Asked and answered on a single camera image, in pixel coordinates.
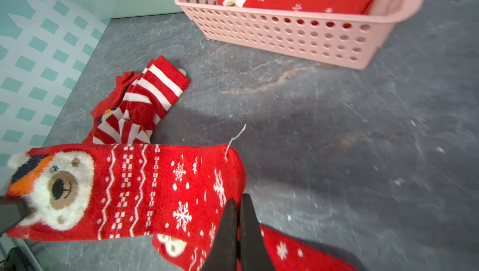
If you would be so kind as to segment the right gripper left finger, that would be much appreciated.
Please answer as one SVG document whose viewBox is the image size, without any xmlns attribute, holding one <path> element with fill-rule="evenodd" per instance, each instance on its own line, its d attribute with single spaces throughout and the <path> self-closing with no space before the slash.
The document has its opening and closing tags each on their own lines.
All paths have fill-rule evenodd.
<svg viewBox="0 0 479 271">
<path fill-rule="evenodd" d="M 32 212 L 28 203 L 19 197 L 7 198 L 6 196 L 1 196 L 0 203 L 2 234 L 12 229 Z"/>
</svg>

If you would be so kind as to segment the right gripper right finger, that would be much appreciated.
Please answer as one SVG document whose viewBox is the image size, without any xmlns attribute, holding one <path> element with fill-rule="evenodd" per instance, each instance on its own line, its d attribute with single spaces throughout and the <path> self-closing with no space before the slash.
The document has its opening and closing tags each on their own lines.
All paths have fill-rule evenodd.
<svg viewBox="0 0 479 271">
<path fill-rule="evenodd" d="M 251 196 L 227 201 L 202 271 L 273 271 Z"/>
</svg>

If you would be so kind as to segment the red sock white lettering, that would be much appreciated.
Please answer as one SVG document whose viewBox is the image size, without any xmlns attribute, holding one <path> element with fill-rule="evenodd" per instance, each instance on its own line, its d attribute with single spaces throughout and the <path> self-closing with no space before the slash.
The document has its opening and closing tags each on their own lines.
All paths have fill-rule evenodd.
<svg viewBox="0 0 479 271">
<path fill-rule="evenodd" d="M 59 145 L 12 156 L 7 189 L 31 213 L 7 234 L 101 241 L 164 234 L 208 251 L 246 173 L 235 150 L 138 144 Z"/>
</svg>

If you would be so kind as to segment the red white striped sock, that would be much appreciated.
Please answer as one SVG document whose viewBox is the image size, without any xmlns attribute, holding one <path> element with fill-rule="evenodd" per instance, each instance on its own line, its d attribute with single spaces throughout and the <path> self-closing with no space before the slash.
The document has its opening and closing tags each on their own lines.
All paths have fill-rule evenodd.
<svg viewBox="0 0 479 271">
<path fill-rule="evenodd" d="M 103 116 L 93 144 L 150 143 L 159 121 L 190 84 L 186 71 L 175 68 L 162 56 L 152 59 L 140 74 L 116 110 Z"/>
</svg>

